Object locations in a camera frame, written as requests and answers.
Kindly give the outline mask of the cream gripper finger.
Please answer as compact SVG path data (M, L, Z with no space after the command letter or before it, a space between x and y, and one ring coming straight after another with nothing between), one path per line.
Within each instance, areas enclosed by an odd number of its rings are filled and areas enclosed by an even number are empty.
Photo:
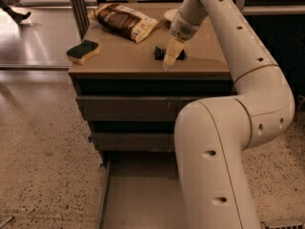
M166 49L166 53L163 59L163 69L167 71L169 67L171 67L176 58L181 54L184 50L185 44L184 41L179 38L173 38L170 41L168 48Z

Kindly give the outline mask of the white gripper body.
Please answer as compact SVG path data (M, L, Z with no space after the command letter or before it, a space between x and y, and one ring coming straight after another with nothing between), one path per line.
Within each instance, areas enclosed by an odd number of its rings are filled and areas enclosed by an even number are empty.
M190 22L186 21L180 11L178 11L173 17L171 23L171 34L174 37L180 38L181 40L187 41L194 37L194 35L199 30L197 25L193 25Z

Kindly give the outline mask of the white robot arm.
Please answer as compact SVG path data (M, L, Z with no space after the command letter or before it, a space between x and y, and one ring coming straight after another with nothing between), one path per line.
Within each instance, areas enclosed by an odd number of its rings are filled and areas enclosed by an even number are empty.
M210 19L236 93L186 105L174 126L178 174L190 229L261 229L241 153L281 135L295 115L291 88L233 0L184 0L164 64Z

